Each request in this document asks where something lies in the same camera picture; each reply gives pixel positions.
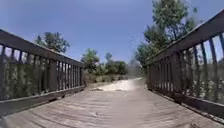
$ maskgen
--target tree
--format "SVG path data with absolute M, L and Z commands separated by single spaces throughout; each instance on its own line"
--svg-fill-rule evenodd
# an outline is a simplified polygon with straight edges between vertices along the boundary
M 102 75 L 105 75 L 106 71 L 105 71 L 105 65 L 104 63 L 100 63 L 97 65 L 96 67 L 96 71 L 95 71 L 95 74 L 97 76 L 102 76 Z
M 170 41 L 178 40 L 195 27 L 196 21 L 189 17 L 189 13 L 189 7 L 182 0 L 153 1 L 153 20 L 166 31 Z
M 153 25 L 151 27 L 147 26 L 146 31 L 144 32 L 145 40 L 154 47 L 158 52 L 164 49 L 168 45 L 168 38 L 164 30 Z
M 147 60 L 156 53 L 158 53 L 158 49 L 155 48 L 153 44 L 146 44 L 142 42 L 137 48 L 135 58 L 139 61 L 141 67 L 146 69 Z
M 107 62 L 112 61 L 112 54 L 108 52 L 106 54 L 105 58 L 106 58 Z
M 99 57 L 96 50 L 88 49 L 86 54 L 83 54 L 81 62 L 84 63 L 85 69 L 88 73 L 93 73 L 96 70 Z
M 38 45 L 59 53 L 65 53 L 67 48 L 70 47 L 69 43 L 58 32 L 45 32 L 43 36 L 38 35 L 35 42 Z
M 147 44 L 139 44 L 135 55 L 143 69 L 146 69 L 147 59 L 180 39 L 196 26 L 195 18 L 190 15 L 196 13 L 196 8 L 190 10 L 182 0 L 153 1 L 154 25 L 148 26 L 145 30 L 144 37 Z
M 117 75 L 125 75 L 127 74 L 127 64 L 124 61 L 115 61 L 114 62 L 115 67 L 115 74 Z
M 116 68 L 115 68 L 115 65 L 114 65 L 114 61 L 112 60 L 112 54 L 107 53 L 105 58 L 107 60 L 107 63 L 105 65 L 106 74 L 107 75 L 116 74 Z

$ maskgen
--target sky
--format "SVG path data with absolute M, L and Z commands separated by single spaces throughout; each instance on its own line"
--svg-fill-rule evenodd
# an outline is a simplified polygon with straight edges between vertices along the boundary
M 223 0 L 188 0 L 206 21 L 224 9 Z M 70 43 L 66 56 L 80 60 L 88 48 L 101 61 L 129 60 L 152 25 L 151 0 L 0 0 L 0 29 L 31 42 L 44 32 L 60 32 Z

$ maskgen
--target handrail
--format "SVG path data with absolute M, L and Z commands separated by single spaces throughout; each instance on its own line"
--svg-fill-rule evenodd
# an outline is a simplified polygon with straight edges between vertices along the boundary
M 223 32 L 224 10 L 150 58 L 148 89 L 224 118 Z
M 162 58 L 170 56 L 171 54 L 188 49 L 194 45 L 199 44 L 208 40 L 211 37 L 216 36 L 217 34 L 224 32 L 223 27 L 224 20 L 224 9 L 215 15 L 213 18 L 207 22 L 201 24 L 197 28 L 193 29 L 190 33 L 183 36 L 164 50 L 160 51 L 158 54 L 148 59 L 148 64 L 151 64 L 155 61 L 158 61 Z
M 83 64 L 0 29 L 0 117 L 84 89 Z

